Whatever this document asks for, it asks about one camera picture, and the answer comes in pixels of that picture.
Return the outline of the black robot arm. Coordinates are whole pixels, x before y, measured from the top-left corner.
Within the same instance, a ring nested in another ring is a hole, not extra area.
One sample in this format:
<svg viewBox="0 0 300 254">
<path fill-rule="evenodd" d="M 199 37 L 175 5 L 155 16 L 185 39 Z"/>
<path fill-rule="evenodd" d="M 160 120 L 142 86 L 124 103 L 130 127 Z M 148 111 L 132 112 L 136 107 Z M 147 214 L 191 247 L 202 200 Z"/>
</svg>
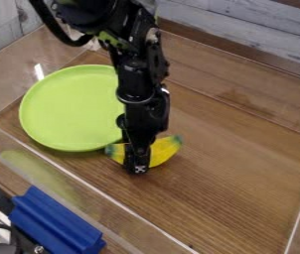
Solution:
<svg viewBox="0 0 300 254">
<path fill-rule="evenodd" d="M 124 111 L 116 118 L 124 149 L 122 165 L 143 174 L 154 158 L 151 145 L 167 130 L 168 66 L 151 7 L 139 0 L 28 0 L 55 37 L 80 47 L 98 39 L 108 51 L 118 77 L 116 98 Z"/>
</svg>

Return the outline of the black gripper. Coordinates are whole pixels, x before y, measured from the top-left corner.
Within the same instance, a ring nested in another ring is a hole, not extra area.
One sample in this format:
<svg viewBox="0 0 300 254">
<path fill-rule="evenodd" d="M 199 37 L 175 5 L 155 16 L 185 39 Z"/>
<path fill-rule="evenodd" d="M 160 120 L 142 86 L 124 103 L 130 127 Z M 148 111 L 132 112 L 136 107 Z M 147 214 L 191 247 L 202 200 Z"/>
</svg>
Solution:
<svg viewBox="0 0 300 254">
<path fill-rule="evenodd" d="M 144 103 L 126 103 L 124 112 L 116 118 L 124 150 L 123 168 L 128 174 L 142 175 L 150 167 L 150 145 L 156 135 L 167 130 L 170 114 L 170 92 L 159 88 Z"/>
</svg>

